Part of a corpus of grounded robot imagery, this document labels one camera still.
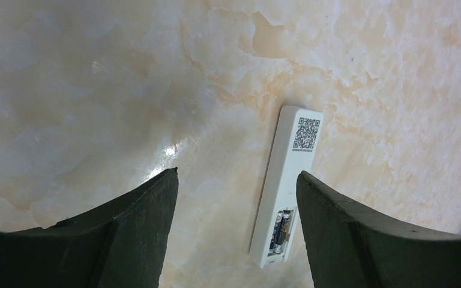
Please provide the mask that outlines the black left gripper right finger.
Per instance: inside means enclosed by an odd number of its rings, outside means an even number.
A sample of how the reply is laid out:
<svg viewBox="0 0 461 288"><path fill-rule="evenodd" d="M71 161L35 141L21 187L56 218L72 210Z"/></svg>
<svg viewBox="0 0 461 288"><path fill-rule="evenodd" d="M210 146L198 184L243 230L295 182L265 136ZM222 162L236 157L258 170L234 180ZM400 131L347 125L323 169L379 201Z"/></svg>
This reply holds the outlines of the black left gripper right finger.
<svg viewBox="0 0 461 288"><path fill-rule="evenodd" d="M315 287L461 287L461 235L385 215L305 171L296 193Z"/></svg>

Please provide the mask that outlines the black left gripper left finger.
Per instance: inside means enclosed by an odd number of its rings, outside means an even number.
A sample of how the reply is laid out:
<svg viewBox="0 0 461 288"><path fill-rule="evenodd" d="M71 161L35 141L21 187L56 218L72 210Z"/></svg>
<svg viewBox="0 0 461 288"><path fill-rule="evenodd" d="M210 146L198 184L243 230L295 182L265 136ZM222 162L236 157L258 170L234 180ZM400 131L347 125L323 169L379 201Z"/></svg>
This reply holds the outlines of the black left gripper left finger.
<svg viewBox="0 0 461 288"><path fill-rule="evenodd" d="M178 187L166 169L49 228L0 232L0 287L158 287Z"/></svg>

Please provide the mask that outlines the white remote control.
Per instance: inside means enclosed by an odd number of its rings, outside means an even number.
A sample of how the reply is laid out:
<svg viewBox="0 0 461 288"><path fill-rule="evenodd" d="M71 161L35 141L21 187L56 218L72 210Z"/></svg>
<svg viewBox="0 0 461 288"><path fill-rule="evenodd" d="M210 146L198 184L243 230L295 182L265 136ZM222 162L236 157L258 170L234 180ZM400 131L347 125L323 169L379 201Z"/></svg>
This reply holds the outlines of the white remote control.
<svg viewBox="0 0 461 288"><path fill-rule="evenodd" d="M280 110L249 249L260 268L288 259L299 217L297 177L312 168L323 121L319 111L288 105ZM283 251L268 255L276 215L284 210L291 211L291 219Z"/></svg>

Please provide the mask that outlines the AAA battery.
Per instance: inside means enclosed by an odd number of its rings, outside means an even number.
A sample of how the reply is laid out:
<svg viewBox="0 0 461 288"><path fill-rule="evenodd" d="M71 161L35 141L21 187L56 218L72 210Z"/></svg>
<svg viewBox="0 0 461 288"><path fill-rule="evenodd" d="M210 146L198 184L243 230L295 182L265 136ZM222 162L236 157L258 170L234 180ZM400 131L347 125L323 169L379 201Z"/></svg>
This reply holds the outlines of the AAA battery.
<svg viewBox="0 0 461 288"><path fill-rule="evenodd" d="M278 234L278 231L279 231L280 224L282 222L282 217L283 217L283 211L279 211L277 213L277 215L276 215L276 219L275 219L275 222L274 222L272 237L271 237L270 244L269 244L269 247L268 247L268 255L274 253L274 249L275 249L275 246L276 246L277 234Z"/></svg>
<svg viewBox="0 0 461 288"><path fill-rule="evenodd" d="M291 211L284 210L282 212L282 217L281 217L281 221L280 221L279 228L277 231L277 236L276 236L275 246L274 246L274 252L277 254L281 254L283 251L282 245L285 241L286 231L287 231L290 219L291 219Z"/></svg>

